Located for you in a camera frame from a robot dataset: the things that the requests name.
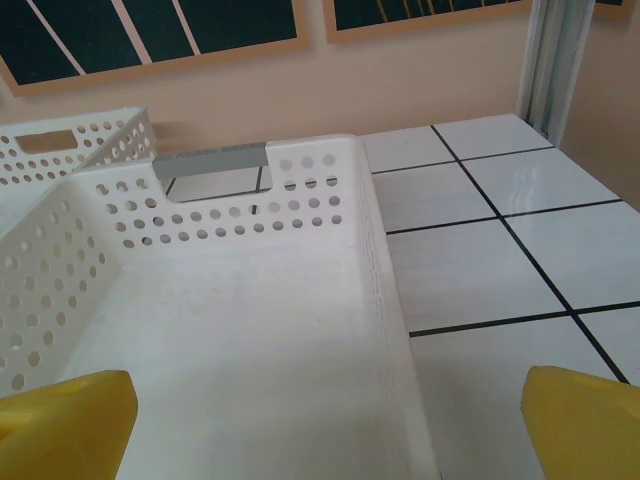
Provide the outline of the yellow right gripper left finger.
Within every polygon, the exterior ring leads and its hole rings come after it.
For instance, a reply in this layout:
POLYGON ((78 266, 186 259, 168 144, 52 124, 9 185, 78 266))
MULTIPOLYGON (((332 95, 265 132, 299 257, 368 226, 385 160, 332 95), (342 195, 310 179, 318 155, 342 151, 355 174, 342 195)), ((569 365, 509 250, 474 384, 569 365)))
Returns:
POLYGON ((138 413, 128 372, 106 370, 1 400, 3 479, 114 479, 138 413))

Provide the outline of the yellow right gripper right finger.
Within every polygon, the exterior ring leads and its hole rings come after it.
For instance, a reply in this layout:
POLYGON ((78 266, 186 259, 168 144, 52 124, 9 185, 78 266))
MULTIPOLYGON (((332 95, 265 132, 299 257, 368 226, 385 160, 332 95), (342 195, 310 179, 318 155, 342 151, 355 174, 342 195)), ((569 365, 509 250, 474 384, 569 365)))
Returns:
POLYGON ((553 366, 529 369, 521 412, 547 479, 637 479, 639 388, 553 366))

